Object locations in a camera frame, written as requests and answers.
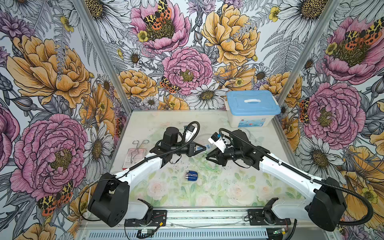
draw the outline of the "floral wallpaper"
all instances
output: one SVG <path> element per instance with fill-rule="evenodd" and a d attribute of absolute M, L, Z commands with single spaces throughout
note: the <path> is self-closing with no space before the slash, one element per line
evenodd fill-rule
<path fill-rule="evenodd" d="M 0 0 L 0 231 L 71 240 L 127 114 L 67 1 Z"/>
<path fill-rule="evenodd" d="M 72 1 L 62 1 L 65 16 L 84 28 Z M 228 91 L 279 94 L 327 0 L 85 3 L 132 108 L 176 110 L 222 109 Z M 330 25 L 345 14 L 337 11 Z"/>
<path fill-rule="evenodd" d="M 382 1 L 342 1 L 278 115 L 300 167 L 365 196 L 373 218 L 341 226 L 348 240 L 384 239 L 384 15 Z M 260 87 L 275 93 L 282 76 Z M 344 195 L 344 221 L 361 219 L 364 204 Z"/>

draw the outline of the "label on storage box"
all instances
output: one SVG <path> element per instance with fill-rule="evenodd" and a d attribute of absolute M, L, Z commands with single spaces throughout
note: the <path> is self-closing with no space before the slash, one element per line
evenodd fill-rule
<path fill-rule="evenodd" d="M 247 118 L 241 119 L 238 127 L 262 127 L 265 123 L 265 118 Z"/>

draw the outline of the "floral tablecloth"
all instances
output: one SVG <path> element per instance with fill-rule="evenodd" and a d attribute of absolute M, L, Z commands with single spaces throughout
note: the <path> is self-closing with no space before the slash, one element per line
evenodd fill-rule
<path fill-rule="evenodd" d="M 240 168 L 232 161 L 222 167 L 207 161 L 206 156 L 207 152 L 183 157 L 174 165 L 168 163 L 140 182 L 130 199 L 144 199 L 155 207 L 240 207 L 264 206 L 272 197 L 303 198 L 274 176 L 253 167 Z M 189 170 L 198 173 L 197 181 L 185 179 Z"/>

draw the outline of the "pink peony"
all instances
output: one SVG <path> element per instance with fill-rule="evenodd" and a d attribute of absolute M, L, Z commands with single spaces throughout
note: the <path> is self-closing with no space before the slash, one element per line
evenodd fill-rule
<path fill-rule="evenodd" d="M 150 33 L 147 33 L 147 25 L 144 22 L 144 18 L 149 15 L 154 15 L 157 11 L 157 3 L 154 7 L 148 5 L 147 8 L 144 8 L 142 5 L 140 8 L 132 8 L 131 10 L 131 25 L 134 27 L 131 28 L 132 32 L 134 34 L 148 34 L 148 38 L 143 38 L 141 41 L 144 44 L 144 50 L 142 50 L 142 53 L 146 56 L 148 56 L 148 52 L 150 54 L 161 54 L 165 51 L 173 51 L 179 46 L 184 46 L 188 42 L 189 38 L 189 30 L 190 30 L 190 22 L 189 18 L 184 18 L 184 15 L 180 13 L 179 6 L 176 4 L 175 6 L 172 5 L 170 1 L 168 2 L 168 7 L 172 10 L 172 16 L 171 21 L 168 24 L 167 27 L 174 28 L 174 33 L 164 33 L 167 36 L 161 37 L 160 39 L 157 38 L 158 36 L 154 36 L 154 39 L 151 39 Z"/>
<path fill-rule="evenodd" d="M 307 110 L 310 121 L 304 124 L 305 134 L 328 142 L 331 149 L 348 146 L 364 126 L 365 113 L 360 101 L 356 88 L 346 83 L 320 84 L 310 97 Z"/>
<path fill-rule="evenodd" d="M 348 81 L 353 85 L 361 84 L 376 75 L 384 67 L 384 36 L 374 44 L 358 44 L 353 50 L 345 48 L 344 40 L 348 31 L 362 32 L 373 24 L 358 22 L 357 18 L 347 17 L 328 39 L 325 60 L 322 68 L 327 76 L 331 75 L 338 81 Z"/>
<path fill-rule="evenodd" d="M 12 153 L 12 142 L 20 133 L 20 126 L 12 113 L 0 106 L 0 171 L 8 163 Z"/>
<path fill-rule="evenodd" d="M 162 63 L 164 76 L 173 85 L 179 86 L 183 95 L 189 95 L 192 89 L 207 85 L 212 80 L 211 60 L 193 48 L 178 48 Z"/>
<path fill-rule="evenodd" d="M 85 175 L 84 145 L 88 137 L 78 121 L 65 114 L 28 126 L 15 144 L 11 189 L 26 192 L 37 200 L 60 192 L 73 181 L 77 187 Z"/>

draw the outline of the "flower bud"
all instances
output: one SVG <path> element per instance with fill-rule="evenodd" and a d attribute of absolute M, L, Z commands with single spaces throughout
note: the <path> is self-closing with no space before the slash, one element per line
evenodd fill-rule
<path fill-rule="evenodd" d="M 18 97 L 10 99 L 18 108 L 27 112 L 30 110 L 37 110 L 37 105 L 33 103 L 32 99 L 29 97 Z"/>

